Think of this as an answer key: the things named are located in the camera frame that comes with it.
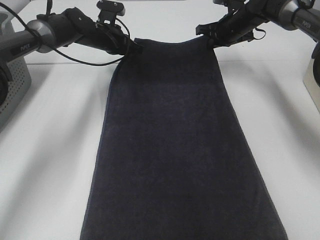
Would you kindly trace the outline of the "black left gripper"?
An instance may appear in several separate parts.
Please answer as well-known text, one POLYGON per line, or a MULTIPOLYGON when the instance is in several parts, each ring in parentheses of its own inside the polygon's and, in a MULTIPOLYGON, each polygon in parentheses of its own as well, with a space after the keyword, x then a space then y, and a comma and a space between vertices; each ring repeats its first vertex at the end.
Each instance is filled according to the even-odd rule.
POLYGON ((96 22, 93 31, 92 47, 108 54, 141 54, 144 46, 131 40, 119 26, 96 22))

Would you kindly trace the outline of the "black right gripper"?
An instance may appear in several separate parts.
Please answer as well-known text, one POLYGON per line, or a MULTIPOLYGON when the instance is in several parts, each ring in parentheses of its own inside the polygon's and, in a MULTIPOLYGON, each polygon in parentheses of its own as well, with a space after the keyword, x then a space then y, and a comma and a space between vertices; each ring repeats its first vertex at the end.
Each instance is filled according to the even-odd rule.
POLYGON ((229 47, 231 45, 255 39, 253 29, 265 22, 260 11, 255 11, 249 4, 238 10, 228 12, 217 22, 200 24, 195 28, 197 35, 208 37, 207 48, 229 47))

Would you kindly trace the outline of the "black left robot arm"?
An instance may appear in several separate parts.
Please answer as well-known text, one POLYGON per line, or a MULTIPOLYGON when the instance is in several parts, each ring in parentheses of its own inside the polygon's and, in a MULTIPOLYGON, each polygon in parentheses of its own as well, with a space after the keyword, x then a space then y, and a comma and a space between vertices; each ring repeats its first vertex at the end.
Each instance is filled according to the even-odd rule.
POLYGON ((131 39, 130 33, 123 32, 123 22, 116 24, 117 14, 101 10, 103 17, 111 22, 93 21, 78 8, 68 8, 60 14, 39 14, 35 20, 25 23, 17 13, 5 4, 8 10, 24 26, 23 31, 4 35, 0 38, 0 102, 9 95, 9 82, 13 80, 8 64, 34 51, 54 51, 66 59, 87 65, 88 62, 72 58, 58 49, 73 43, 99 49, 124 59, 129 52, 141 52, 143 47, 131 39))

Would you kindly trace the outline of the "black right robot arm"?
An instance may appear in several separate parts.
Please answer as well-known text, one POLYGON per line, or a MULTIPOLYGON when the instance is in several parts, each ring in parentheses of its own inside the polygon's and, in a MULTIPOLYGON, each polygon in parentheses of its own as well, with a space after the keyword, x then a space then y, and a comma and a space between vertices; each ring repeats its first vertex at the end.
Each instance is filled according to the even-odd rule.
POLYGON ((273 22, 288 31, 301 30, 320 42, 320 12, 313 0, 215 0, 228 8, 219 21, 200 24, 196 35, 207 36, 209 49, 229 47, 255 40, 253 31, 263 23, 273 22))

